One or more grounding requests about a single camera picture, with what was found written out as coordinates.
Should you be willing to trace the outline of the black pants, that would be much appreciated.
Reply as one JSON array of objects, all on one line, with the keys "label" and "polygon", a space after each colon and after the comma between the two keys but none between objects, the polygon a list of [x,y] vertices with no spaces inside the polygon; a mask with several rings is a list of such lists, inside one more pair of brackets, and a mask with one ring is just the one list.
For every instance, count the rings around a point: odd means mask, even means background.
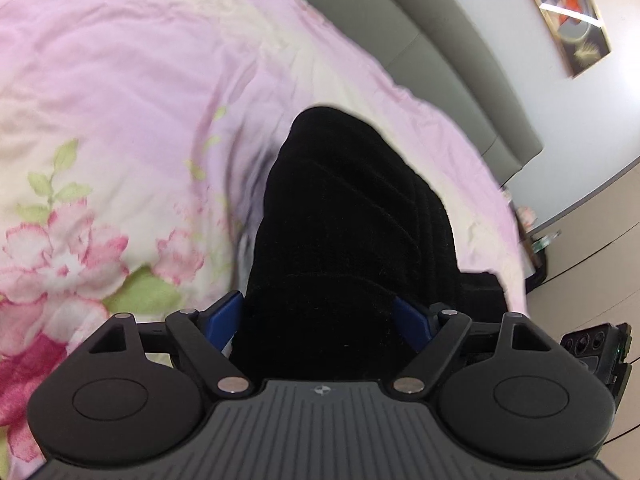
[{"label": "black pants", "polygon": [[414,356],[397,301],[506,312],[494,274],[459,269],[442,201],[382,136],[304,110],[268,176],[232,363],[255,382],[390,380]]}]

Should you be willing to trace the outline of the pink floral duvet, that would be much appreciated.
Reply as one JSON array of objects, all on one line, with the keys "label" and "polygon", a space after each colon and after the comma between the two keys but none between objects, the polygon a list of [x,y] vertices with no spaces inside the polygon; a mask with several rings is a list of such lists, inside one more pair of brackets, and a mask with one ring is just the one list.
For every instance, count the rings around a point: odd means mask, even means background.
[{"label": "pink floral duvet", "polygon": [[436,106],[304,0],[1,0],[1,474],[26,403],[112,313],[159,321],[246,282],[268,169],[332,105],[434,188],[460,266],[526,308],[511,211]]}]

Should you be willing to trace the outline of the grey padded headboard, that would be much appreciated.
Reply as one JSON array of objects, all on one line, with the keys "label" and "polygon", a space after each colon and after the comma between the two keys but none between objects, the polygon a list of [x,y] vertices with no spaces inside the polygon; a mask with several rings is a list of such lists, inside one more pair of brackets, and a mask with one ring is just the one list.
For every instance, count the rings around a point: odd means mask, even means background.
[{"label": "grey padded headboard", "polygon": [[521,100],[456,0],[306,0],[383,66],[447,114],[506,184],[542,150]]}]

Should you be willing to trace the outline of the gold framed wall picture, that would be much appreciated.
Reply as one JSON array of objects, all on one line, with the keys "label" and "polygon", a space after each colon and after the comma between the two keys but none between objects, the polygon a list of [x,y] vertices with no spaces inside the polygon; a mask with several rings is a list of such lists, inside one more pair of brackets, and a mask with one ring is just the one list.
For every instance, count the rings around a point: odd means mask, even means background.
[{"label": "gold framed wall picture", "polygon": [[570,76],[576,77],[611,53],[592,0],[534,0]]}]

